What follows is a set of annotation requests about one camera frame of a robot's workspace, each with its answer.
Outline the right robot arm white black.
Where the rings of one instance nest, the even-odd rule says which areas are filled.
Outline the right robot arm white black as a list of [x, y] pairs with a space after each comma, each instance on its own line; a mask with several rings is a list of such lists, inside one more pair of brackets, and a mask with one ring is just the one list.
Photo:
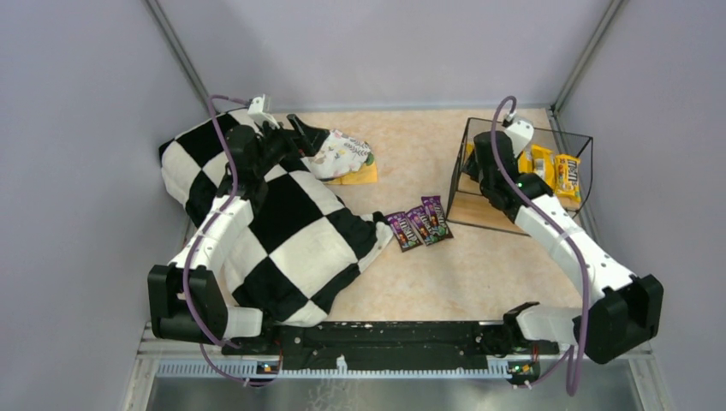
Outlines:
[[473, 145], [483, 196], [547, 251], [583, 299], [579, 308], [519, 305], [504, 316], [514, 334], [575, 345], [598, 364], [652, 340], [659, 331], [664, 286], [652, 274], [639, 277], [610, 257], [541, 177], [520, 173], [504, 132], [477, 134]]

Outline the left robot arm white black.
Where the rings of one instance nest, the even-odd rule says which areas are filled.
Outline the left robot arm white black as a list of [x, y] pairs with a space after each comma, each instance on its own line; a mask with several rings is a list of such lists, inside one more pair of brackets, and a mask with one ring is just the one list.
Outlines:
[[157, 338], [224, 347], [262, 332], [263, 313], [228, 305], [218, 273], [265, 201], [265, 175], [285, 159], [315, 156], [330, 130], [310, 126], [294, 114], [287, 116], [289, 128], [266, 114], [252, 119], [254, 128], [239, 125], [227, 132], [216, 118], [211, 120], [228, 163], [211, 209], [190, 240], [147, 276], [151, 328]]

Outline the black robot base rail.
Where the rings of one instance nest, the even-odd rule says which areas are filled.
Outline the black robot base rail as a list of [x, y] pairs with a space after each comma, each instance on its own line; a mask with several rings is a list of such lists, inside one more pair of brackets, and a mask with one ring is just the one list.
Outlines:
[[259, 377], [504, 378], [537, 374], [555, 342], [527, 342], [500, 321], [323, 322], [270, 325], [222, 353], [258, 362]]

